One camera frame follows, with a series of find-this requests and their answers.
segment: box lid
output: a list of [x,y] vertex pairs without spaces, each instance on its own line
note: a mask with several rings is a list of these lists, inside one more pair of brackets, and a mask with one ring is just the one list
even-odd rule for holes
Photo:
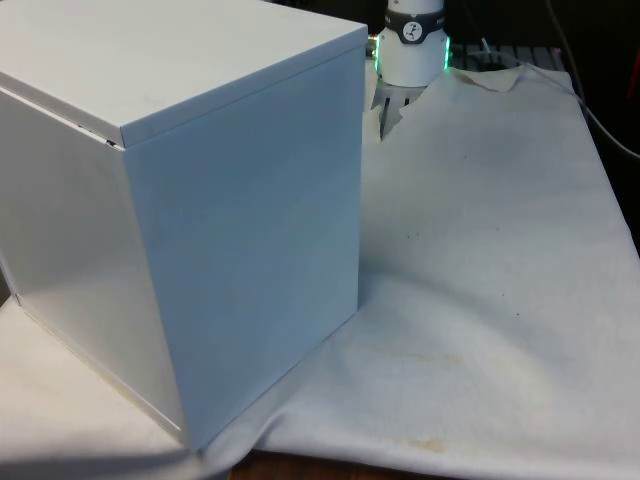
[[4,0],[0,87],[128,147],[366,41],[258,0]]

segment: black cable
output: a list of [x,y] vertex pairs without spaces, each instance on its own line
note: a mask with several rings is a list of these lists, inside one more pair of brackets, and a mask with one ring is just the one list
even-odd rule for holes
[[584,88],[582,87],[582,80],[580,78],[580,72],[578,72],[578,65],[576,64],[576,60],[573,56],[573,50],[571,50],[571,45],[569,45],[569,41],[567,40],[567,36],[564,34],[564,30],[560,21],[558,20],[558,16],[556,15],[555,10],[553,9],[553,4],[551,0],[545,0],[545,4],[547,6],[547,12],[549,13],[549,17],[551,18],[551,23],[553,23],[553,27],[556,29],[556,33],[562,43],[562,50],[564,51],[567,59],[569,60],[569,66],[571,67],[571,73],[573,73],[573,78],[576,82],[576,90],[580,100],[582,100],[583,107],[587,105],[587,97],[584,94]]

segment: logo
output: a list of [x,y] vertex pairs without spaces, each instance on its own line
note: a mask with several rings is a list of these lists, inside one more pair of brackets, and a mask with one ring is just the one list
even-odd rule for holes
[[402,34],[408,41],[415,42],[422,36],[422,26],[418,22],[409,22],[402,29]]

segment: cable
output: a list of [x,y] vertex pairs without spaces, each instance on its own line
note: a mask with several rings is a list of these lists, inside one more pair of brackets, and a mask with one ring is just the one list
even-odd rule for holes
[[[497,52],[497,51],[490,51],[489,53],[491,55],[497,55],[499,57],[506,58],[508,60],[516,62],[518,65],[522,65],[525,68],[529,68],[530,70],[533,70],[535,73],[537,73],[539,76],[541,76],[545,80],[547,80],[547,81],[553,83],[554,85],[560,87],[565,93],[568,93],[569,95],[575,97],[578,100],[578,102],[580,103],[580,105],[583,107],[583,109],[586,112],[586,114],[589,117],[591,117],[591,120],[593,120],[593,122],[600,129],[600,131],[616,147],[618,147],[620,150],[622,150],[624,153],[626,153],[630,157],[634,158],[635,160],[639,160],[640,161],[640,153],[634,152],[633,150],[631,150],[630,148],[625,146],[622,142],[620,142],[616,137],[614,137],[613,134],[611,132],[609,132],[609,130],[606,129],[606,127],[602,124],[602,122],[600,120],[598,120],[598,117],[596,117],[595,113],[593,113],[591,111],[591,109],[587,106],[587,104],[584,102],[584,100],[578,94],[576,94],[573,90],[571,90],[569,87],[567,87],[566,85],[563,85],[558,80],[556,80],[552,76],[546,74],[545,72],[543,72],[541,69],[539,69],[535,65],[532,65],[531,63],[528,63],[528,62],[523,62],[522,60],[520,60],[519,58],[514,57],[513,55],[509,55],[508,53]],[[469,53],[468,55],[473,57],[473,56],[486,55],[486,54],[487,54],[487,52],[472,52],[472,53]]]
[[467,15],[467,19],[469,20],[471,27],[476,31],[476,35],[478,35],[478,38],[482,43],[482,48],[484,48],[485,52],[489,53],[491,51],[491,49],[489,48],[489,43],[487,42],[486,37],[482,35],[481,30],[478,27],[478,24],[473,18],[473,14],[471,13],[471,9],[469,8],[469,4],[467,3],[467,0],[462,0],[462,6],[464,7],[464,12]]
[[558,20],[558,16],[556,15],[555,10],[553,9],[553,4],[551,0],[545,0],[545,5],[547,6],[547,12],[549,13],[549,17],[551,18],[551,22],[553,23],[553,27],[556,29],[556,33],[560,38],[560,42],[562,43],[562,50],[564,51],[567,59],[569,60],[569,65],[571,66],[571,72],[573,73],[573,78],[576,81],[576,89],[578,91],[578,96],[582,100],[582,105],[584,108],[587,106],[587,97],[584,94],[584,88],[582,86],[582,79],[580,78],[580,73],[578,72],[578,65],[576,64],[576,59],[573,56],[573,50],[571,50],[571,46],[569,45],[569,41],[567,40],[567,36],[564,34],[564,30],[562,29],[562,25]]
[[584,112],[584,115],[590,117],[591,120],[593,120],[593,122],[596,124],[596,126],[600,129],[600,131],[616,147],[618,147],[621,151],[623,151],[624,153],[629,155],[634,160],[640,160],[640,154],[634,152],[633,150],[631,150],[630,148],[625,146],[622,142],[620,142],[616,137],[614,137],[613,134],[611,132],[609,132],[609,130],[606,129],[606,127],[602,124],[602,122],[598,119],[598,117],[596,117],[595,113],[593,113],[593,111],[587,105],[587,100],[586,100],[586,97],[585,97],[585,94],[584,94],[584,88],[582,87],[582,80],[580,79],[580,74],[578,73],[578,68],[576,66],[575,58],[573,57],[573,51],[571,50],[571,46],[569,45],[569,42],[567,41],[566,35],[564,34],[564,30],[562,29],[562,25],[560,24],[560,21],[558,20],[558,17],[556,16],[556,12],[553,9],[553,4],[551,3],[551,0],[546,0],[547,11],[549,12],[549,16],[551,17],[551,21],[553,22],[553,25],[554,25],[554,27],[556,29],[556,32],[558,33],[558,36],[560,37],[560,41],[562,42],[562,48],[564,49],[564,52],[567,55],[567,58],[569,59],[569,64],[571,66],[571,70],[573,70],[573,78],[576,81],[576,88],[578,90],[577,94],[573,90],[568,88],[567,86],[565,86],[562,83],[558,82],[555,78],[553,78],[553,77],[547,75],[546,73],[544,73],[543,71],[541,71],[535,65],[532,65],[531,63],[528,63],[528,62],[523,62],[519,58],[516,58],[513,55],[509,55],[508,53],[497,52],[497,51],[494,52],[493,50],[491,50],[491,48],[489,47],[489,43],[487,42],[486,37],[482,36],[482,34],[480,33],[480,30],[478,28],[477,23],[473,19],[473,15],[471,14],[471,10],[469,9],[469,7],[467,5],[467,0],[462,0],[462,3],[464,5],[465,12],[467,13],[467,17],[469,17],[469,21],[471,22],[473,28],[476,30],[476,33],[480,37],[480,40],[482,42],[482,46],[484,48],[484,52],[473,52],[473,53],[469,53],[468,56],[473,57],[473,56],[479,56],[479,55],[485,55],[485,54],[487,54],[487,55],[497,55],[497,56],[502,57],[502,58],[507,58],[507,59],[515,62],[518,65],[523,65],[523,66],[533,70],[538,75],[540,75],[542,78],[545,78],[549,82],[551,82],[551,83],[555,84],[556,86],[560,87],[566,93],[568,93],[568,94],[572,95],[573,97],[575,97],[578,100],[578,102],[580,103],[580,106],[582,107],[582,111]]

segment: gray cable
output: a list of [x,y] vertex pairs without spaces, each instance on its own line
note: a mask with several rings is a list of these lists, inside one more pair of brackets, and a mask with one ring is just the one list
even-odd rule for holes
[[522,65],[522,66],[524,66],[526,68],[529,68],[530,70],[533,70],[535,73],[537,73],[539,76],[541,76],[545,80],[547,80],[547,81],[553,83],[554,85],[560,87],[565,93],[568,93],[569,95],[575,97],[578,100],[578,102],[580,103],[580,105],[582,105],[583,109],[587,112],[587,115],[589,115],[591,117],[591,119],[594,121],[596,126],[600,129],[600,131],[602,133],[604,133],[607,136],[607,138],[611,142],[613,142],[613,144],[616,147],[618,147],[620,150],[622,150],[623,152],[625,152],[627,155],[629,155],[630,157],[634,158],[635,160],[640,160],[640,154],[636,153],[633,150],[631,150],[630,148],[626,147],[616,137],[614,137],[613,134],[611,132],[609,132],[609,130],[607,130],[605,128],[605,126],[602,124],[602,122],[600,120],[598,120],[598,117],[596,117],[596,115],[591,111],[591,109],[587,106],[587,104],[584,102],[584,100],[578,94],[576,94],[573,90],[571,90],[569,87],[567,87],[566,85],[563,85],[562,83],[557,81],[555,78],[551,77],[550,75],[547,75],[545,72],[543,72],[541,69],[539,69],[535,65],[533,65],[531,63],[528,63],[528,62],[523,62],[519,58],[516,58],[513,55],[509,55],[506,52],[497,52],[497,51],[489,50],[489,52],[472,52],[472,53],[469,53],[468,55],[469,56],[480,56],[480,55],[487,55],[487,53],[490,53],[491,55],[497,55],[499,57],[503,57],[503,58],[509,59],[509,60],[517,63],[518,65]]

